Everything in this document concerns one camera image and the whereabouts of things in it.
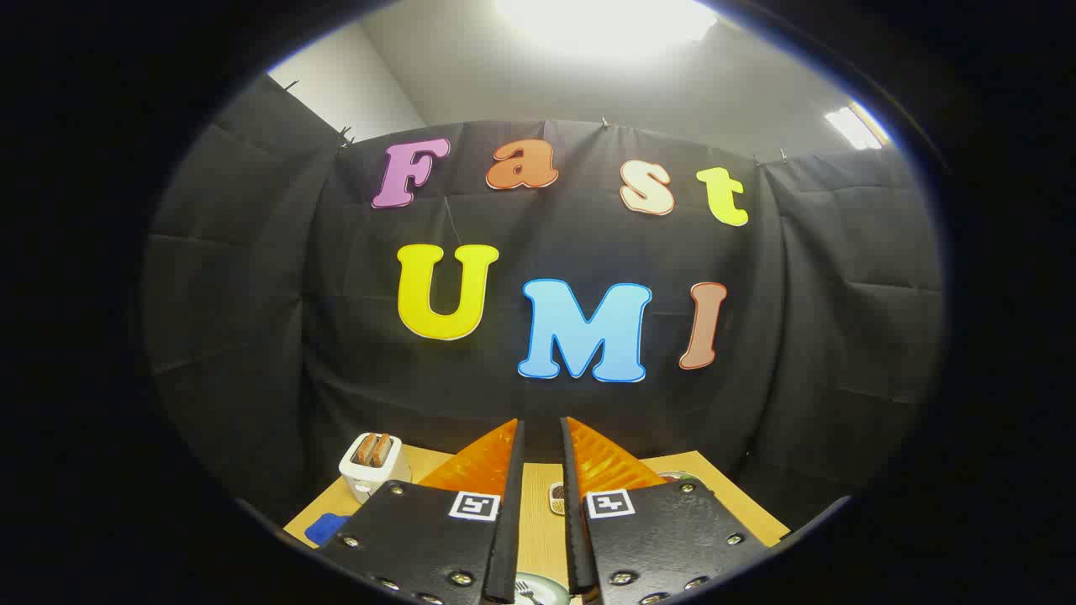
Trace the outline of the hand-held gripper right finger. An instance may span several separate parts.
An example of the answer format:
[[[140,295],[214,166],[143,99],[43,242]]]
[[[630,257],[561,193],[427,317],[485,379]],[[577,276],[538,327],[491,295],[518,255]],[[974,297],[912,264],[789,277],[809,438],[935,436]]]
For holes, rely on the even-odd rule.
[[[681,604],[742,576],[768,547],[703,480],[669,480],[561,418],[569,589],[585,604]]]

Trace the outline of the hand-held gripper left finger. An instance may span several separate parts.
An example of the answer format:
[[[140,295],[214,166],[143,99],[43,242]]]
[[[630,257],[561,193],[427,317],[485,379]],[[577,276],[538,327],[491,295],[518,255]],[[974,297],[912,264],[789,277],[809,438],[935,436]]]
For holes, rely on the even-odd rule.
[[[320,558],[408,604],[511,604],[524,445],[512,418],[417,482],[384,480]]]

